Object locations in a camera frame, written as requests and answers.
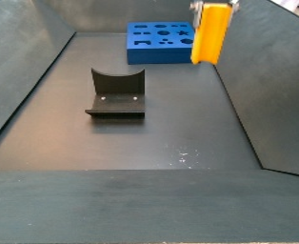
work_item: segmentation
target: dark gray surface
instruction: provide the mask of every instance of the dark gray surface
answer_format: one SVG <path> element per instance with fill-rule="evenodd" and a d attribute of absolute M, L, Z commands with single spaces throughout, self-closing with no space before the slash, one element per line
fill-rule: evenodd
<path fill-rule="evenodd" d="M 44 0 L 83 32 L 125 32 L 128 22 L 189 21 L 191 0 Z"/>
<path fill-rule="evenodd" d="M 299 242 L 299 177 L 0 172 L 0 243 Z"/>
<path fill-rule="evenodd" d="M 264 168 L 299 173 L 299 17 L 243 0 L 217 71 Z"/>
<path fill-rule="evenodd" d="M 0 1 L 0 129 L 72 35 L 41 1 Z"/>
<path fill-rule="evenodd" d="M 145 120 L 93 120 L 92 68 L 147 71 Z M 209 64 L 127 65 L 124 34 L 79 34 L 0 137 L 0 170 L 259 169 Z"/>

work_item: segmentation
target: curved cutout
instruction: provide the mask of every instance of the curved cutout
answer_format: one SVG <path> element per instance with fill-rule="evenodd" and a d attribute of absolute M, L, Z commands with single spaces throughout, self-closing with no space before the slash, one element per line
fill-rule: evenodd
<path fill-rule="evenodd" d="M 96 94 L 145 92 L 145 70 L 132 74 L 108 74 L 92 69 Z"/>

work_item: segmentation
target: black bracket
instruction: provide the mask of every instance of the black bracket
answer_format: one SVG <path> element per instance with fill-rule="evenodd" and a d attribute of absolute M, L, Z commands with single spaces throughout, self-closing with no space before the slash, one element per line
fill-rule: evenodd
<path fill-rule="evenodd" d="M 91 116 L 145 116 L 145 70 L 129 75 L 109 75 L 92 69 L 95 103 Z"/>

